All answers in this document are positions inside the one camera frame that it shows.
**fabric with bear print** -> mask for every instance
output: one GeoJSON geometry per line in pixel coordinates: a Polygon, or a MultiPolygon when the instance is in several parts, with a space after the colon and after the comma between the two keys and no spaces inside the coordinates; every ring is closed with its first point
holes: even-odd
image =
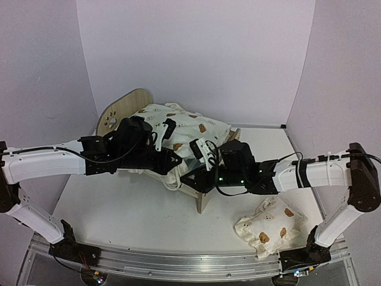
{"type": "Polygon", "coordinates": [[[174,150],[177,155],[186,160],[183,160],[165,176],[150,170],[129,170],[132,173],[145,173],[159,179],[171,191],[181,187],[180,177],[189,171],[186,161],[195,161],[189,143],[194,139],[205,138],[219,147],[226,141],[230,131],[230,125],[204,117],[199,113],[187,112],[177,103],[150,104],[134,115],[143,117],[152,126],[153,131],[156,130],[158,124],[162,124],[167,119],[172,119],[177,124],[170,139],[164,140],[162,146],[174,150]]]}
{"type": "Polygon", "coordinates": [[[221,146],[229,136],[230,125],[210,119],[199,113],[190,113],[177,103],[166,105],[149,104],[134,115],[143,117],[153,131],[168,118],[176,122],[171,138],[164,140],[162,146],[172,149],[181,158],[195,158],[189,143],[194,139],[205,138],[221,146]]]}
{"type": "Polygon", "coordinates": [[[296,238],[307,218],[279,197],[267,198],[253,216],[243,217],[235,225],[238,236],[257,250],[259,258],[278,251],[285,242],[296,238]]]}

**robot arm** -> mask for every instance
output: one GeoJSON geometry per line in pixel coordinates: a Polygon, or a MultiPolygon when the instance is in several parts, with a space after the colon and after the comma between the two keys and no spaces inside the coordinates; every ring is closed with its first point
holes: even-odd
{"type": "Polygon", "coordinates": [[[167,119],[152,136],[152,127],[140,117],[123,119],[117,131],[103,137],[87,136],[53,146],[7,148],[0,142],[0,213],[12,216],[41,234],[57,256],[96,265],[99,249],[76,243],[71,226],[34,204],[19,182],[44,176],[114,173],[117,169],[149,169],[161,175],[182,162],[173,150],[161,148],[176,122],[167,119]]]}
{"type": "MultiPolygon", "coordinates": [[[[351,143],[348,150],[337,154],[260,163],[255,162],[248,144],[237,140],[225,143],[219,150],[224,165],[214,166],[210,172],[201,166],[185,174],[181,181],[199,192],[208,193],[216,187],[222,194],[220,186],[244,186],[248,193],[259,195],[318,186],[348,187],[336,210],[311,231],[306,247],[280,253],[284,272],[328,262],[335,239],[359,216],[380,206],[377,169],[358,143],[351,143]]],[[[203,157],[204,161],[211,152],[194,148],[196,158],[203,157]]]]}

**cable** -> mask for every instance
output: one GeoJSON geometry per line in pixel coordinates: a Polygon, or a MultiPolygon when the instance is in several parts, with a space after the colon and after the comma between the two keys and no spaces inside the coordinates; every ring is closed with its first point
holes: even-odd
{"type": "MultiPolygon", "coordinates": [[[[141,129],[143,129],[143,124],[141,121],[138,121],[139,123],[139,126],[141,129]]],[[[108,160],[108,161],[96,161],[96,160],[92,160],[92,159],[89,159],[81,154],[79,154],[78,152],[74,151],[74,150],[71,150],[71,149],[67,149],[67,148],[63,148],[63,147],[53,147],[53,146],[46,146],[46,147],[36,147],[36,148],[29,148],[29,149],[23,149],[23,150],[17,150],[17,151],[13,151],[13,154],[21,154],[21,153],[29,153],[29,152],[34,152],[34,151],[40,151],[40,150],[60,150],[60,151],[65,151],[65,152],[68,152],[68,153],[72,153],[86,161],[89,161],[91,163],[95,163],[95,164],[109,164],[109,163],[112,163],[112,162],[115,162],[115,161],[119,161],[120,159],[124,158],[125,156],[127,156],[128,154],[131,153],[132,150],[134,150],[134,148],[136,147],[136,145],[139,143],[139,141],[142,139],[143,137],[143,133],[140,135],[140,138],[138,140],[136,140],[135,144],[130,148],[129,151],[125,152],[122,156],[120,157],[117,157],[115,159],[112,159],[112,160],[108,160]]],[[[5,152],[5,153],[0,153],[0,156],[5,156],[5,155],[10,155],[10,152],[5,152]]]]}
{"type": "MultiPolygon", "coordinates": [[[[274,168],[276,164],[280,163],[280,162],[283,161],[284,159],[287,159],[288,157],[291,157],[292,155],[295,155],[295,154],[299,154],[299,155],[303,158],[303,153],[300,152],[300,151],[296,151],[296,152],[294,152],[294,153],[288,154],[288,155],[286,155],[286,156],[284,156],[284,157],[278,159],[277,161],[275,161],[274,164],[271,165],[271,167],[269,168],[269,170],[271,170],[272,168],[274,168]]],[[[253,187],[252,187],[252,189],[255,188],[256,186],[258,186],[258,185],[263,181],[263,179],[264,179],[265,177],[266,177],[266,176],[263,176],[263,177],[262,177],[262,178],[261,178],[261,179],[260,179],[260,180],[259,180],[253,187]]]]}
{"type": "Polygon", "coordinates": [[[371,154],[367,154],[367,153],[354,153],[354,154],[344,154],[343,156],[341,156],[342,158],[348,158],[348,157],[368,157],[368,158],[371,158],[373,159],[374,161],[377,161],[378,163],[381,164],[381,159],[378,158],[377,156],[375,155],[371,155],[371,154]]]}
{"type": "MultiPolygon", "coordinates": [[[[216,155],[216,159],[214,159],[214,158],[210,158],[210,159],[209,159],[209,163],[212,164],[211,159],[212,159],[212,160],[215,160],[216,162],[219,162],[219,154],[218,154],[218,148],[217,148],[216,144],[213,143],[213,142],[210,141],[210,140],[207,140],[206,142],[210,142],[210,143],[213,144],[213,146],[214,146],[214,151],[215,151],[215,155],[216,155]]],[[[295,155],[295,154],[299,154],[299,155],[301,156],[301,159],[300,159],[300,160],[303,160],[303,153],[300,152],[300,151],[296,151],[296,152],[294,152],[294,153],[292,153],[292,154],[288,154],[288,155],[286,155],[286,156],[284,156],[284,157],[278,159],[277,161],[275,161],[274,164],[269,168],[269,170],[271,170],[272,168],[274,168],[274,166],[275,166],[276,164],[278,164],[279,162],[281,162],[281,161],[283,161],[284,159],[287,159],[288,157],[291,157],[292,155],[295,155]]],[[[236,195],[244,195],[244,194],[249,193],[249,191],[246,191],[246,192],[242,192],[242,193],[239,193],[239,194],[230,195],[230,194],[226,194],[225,192],[223,192],[223,191],[218,187],[218,163],[215,164],[214,167],[216,168],[216,172],[215,172],[215,174],[216,174],[216,175],[215,175],[216,189],[217,189],[217,191],[218,191],[221,195],[225,195],[225,196],[227,196],[227,197],[235,197],[236,195]]],[[[253,187],[252,187],[252,189],[255,188],[256,186],[258,186],[258,185],[263,181],[263,179],[264,179],[265,177],[266,177],[266,176],[263,175],[263,177],[262,177],[262,178],[261,178],[261,179],[260,179],[260,180],[259,180],[253,187]]]]}
{"type": "Polygon", "coordinates": [[[93,277],[93,275],[90,275],[90,274],[87,274],[87,273],[82,273],[82,271],[80,271],[80,270],[71,268],[71,267],[69,267],[69,266],[67,266],[67,265],[65,265],[65,264],[63,264],[63,263],[61,263],[61,262],[57,259],[57,257],[55,257],[54,253],[52,253],[52,255],[53,255],[54,260],[57,261],[59,265],[65,267],[65,268],[67,268],[67,269],[70,269],[70,270],[72,270],[72,271],[78,272],[78,273],[81,274],[81,275],[86,275],[86,276],[93,277]]]}
{"type": "Polygon", "coordinates": [[[221,195],[224,195],[224,196],[226,196],[226,197],[235,197],[236,195],[244,195],[244,194],[247,194],[247,193],[249,193],[249,191],[246,191],[246,192],[241,192],[241,193],[239,193],[239,194],[234,194],[234,195],[230,195],[230,194],[226,194],[225,192],[223,192],[221,189],[220,189],[220,187],[218,186],[218,164],[219,164],[219,162],[220,162],[220,156],[219,156],[219,153],[218,153],[218,147],[216,146],[216,144],[214,143],[214,142],[212,142],[212,141],[210,141],[210,140],[206,140],[206,142],[210,142],[210,143],[212,143],[212,145],[213,145],[213,147],[214,147],[214,154],[216,155],[216,158],[209,158],[209,163],[211,163],[212,164],[212,162],[213,162],[213,160],[215,161],[215,165],[214,165],[214,167],[215,167],[215,169],[216,169],[216,171],[214,172],[214,182],[215,182],[215,184],[216,184],[216,189],[217,189],[217,191],[221,194],[221,195]]]}

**wooden chair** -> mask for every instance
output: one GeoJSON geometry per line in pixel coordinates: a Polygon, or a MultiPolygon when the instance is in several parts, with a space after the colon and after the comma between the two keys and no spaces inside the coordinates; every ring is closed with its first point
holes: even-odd
{"type": "MultiPolygon", "coordinates": [[[[99,136],[104,136],[115,130],[123,118],[130,117],[151,103],[153,103],[152,95],[146,89],[139,88],[129,92],[117,101],[111,103],[103,111],[98,120],[96,134],[99,136]]],[[[239,128],[234,131],[230,130],[227,141],[239,139],[240,135],[241,130],[239,128]]],[[[204,211],[210,199],[208,194],[195,191],[187,185],[182,185],[179,188],[179,191],[195,197],[197,199],[197,212],[202,213],[204,211]]]]}

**bear pattern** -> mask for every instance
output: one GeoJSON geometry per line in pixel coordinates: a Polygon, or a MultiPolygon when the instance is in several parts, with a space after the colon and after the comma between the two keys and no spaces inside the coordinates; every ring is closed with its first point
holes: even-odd
{"type": "Polygon", "coordinates": [[[182,145],[181,143],[173,144],[173,151],[177,151],[182,145]]]}
{"type": "Polygon", "coordinates": [[[285,214],[286,214],[286,216],[288,216],[288,217],[292,217],[292,216],[293,216],[292,211],[290,211],[289,209],[285,209],[285,214]]]}
{"type": "Polygon", "coordinates": [[[267,236],[264,232],[260,233],[260,241],[264,244],[270,241],[270,237],[267,236]]]}
{"type": "Polygon", "coordinates": [[[205,133],[207,131],[207,128],[203,124],[200,124],[198,127],[199,127],[201,133],[205,133]]]}
{"type": "Polygon", "coordinates": [[[280,238],[283,238],[287,233],[287,230],[286,228],[282,228],[282,230],[280,231],[280,238]]]}

